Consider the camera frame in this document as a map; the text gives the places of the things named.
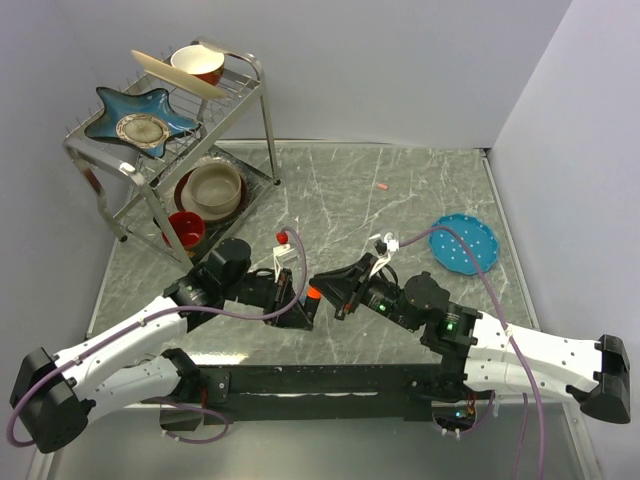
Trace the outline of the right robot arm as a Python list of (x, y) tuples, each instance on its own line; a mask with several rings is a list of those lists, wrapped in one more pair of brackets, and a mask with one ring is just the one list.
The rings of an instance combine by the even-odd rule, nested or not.
[(344, 319), (366, 307), (396, 325), (420, 332), (420, 342), (441, 357), (439, 372), (426, 383), (439, 401), (468, 393), (522, 393), (559, 402), (575, 401), (596, 420), (631, 420), (630, 363), (624, 342), (555, 336), (500, 320), (456, 304), (428, 272), (403, 286), (375, 272), (366, 254), (356, 263), (314, 275), (309, 285)]

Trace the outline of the black orange-tipped highlighter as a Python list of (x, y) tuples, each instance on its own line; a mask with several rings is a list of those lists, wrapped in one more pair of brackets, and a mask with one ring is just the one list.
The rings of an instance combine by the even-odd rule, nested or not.
[(319, 304), (320, 304), (320, 298), (307, 296), (303, 305), (303, 311), (305, 315), (308, 318), (313, 319), (316, 315)]

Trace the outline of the orange highlighter cap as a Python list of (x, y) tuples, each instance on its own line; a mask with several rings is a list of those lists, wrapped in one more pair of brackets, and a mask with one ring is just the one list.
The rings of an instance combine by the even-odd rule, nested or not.
[(319, 300), (322, 298), (321, 292), (313, 287), (309, 288), (307, 296), (315, 300)]

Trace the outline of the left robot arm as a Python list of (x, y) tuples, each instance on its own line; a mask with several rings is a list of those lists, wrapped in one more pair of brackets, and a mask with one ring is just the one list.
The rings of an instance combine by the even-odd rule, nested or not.
[(223, 241), (129, 318), (56, 354), (38, 348), (25, 356), (10, 396), (8, 442), (51, 453), (131, 404), (185, 407), (202, 389), (199, 367), (179, 348), (157, 356), (152, 348), (228, 316), (227, 301), (258, 308), (254, 320), (267, 325), (310, 330), (318, 301), (304, 290), (280, 265), (252, 269), (246, 241)]

